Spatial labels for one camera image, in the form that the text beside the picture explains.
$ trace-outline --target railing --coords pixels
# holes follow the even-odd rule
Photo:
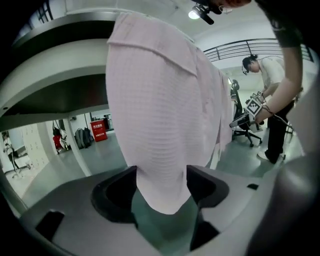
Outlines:
[[[309,47],[301,44],[302,58],[314,62]],[[282,51],[275,38],[257,38],[230,42],[204,51],[211,62],[238,56],[268,55],[282,57]]]

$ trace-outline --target fire extinguisher cabinet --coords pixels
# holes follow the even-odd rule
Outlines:
[[[93,137],[96,142],[108,139],[103,120],[93,121],[90,124],[92,128]]]

